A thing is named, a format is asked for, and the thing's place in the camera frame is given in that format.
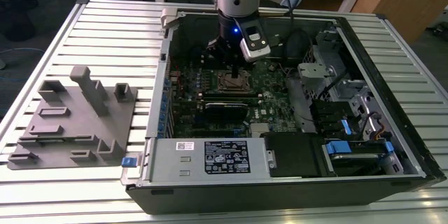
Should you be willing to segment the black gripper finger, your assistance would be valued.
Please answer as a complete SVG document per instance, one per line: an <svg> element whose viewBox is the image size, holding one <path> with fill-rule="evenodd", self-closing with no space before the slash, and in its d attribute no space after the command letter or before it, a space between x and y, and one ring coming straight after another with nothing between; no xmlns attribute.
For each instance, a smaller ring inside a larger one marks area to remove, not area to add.
<svg viewBox="0 0 448 224"><path fill-rule="evenodd" d="M239 66L239 65L234 65L231 67L231 78L232 79L238 79L240 77L244 77L246 71L244 71L244 67Z"/></svg>

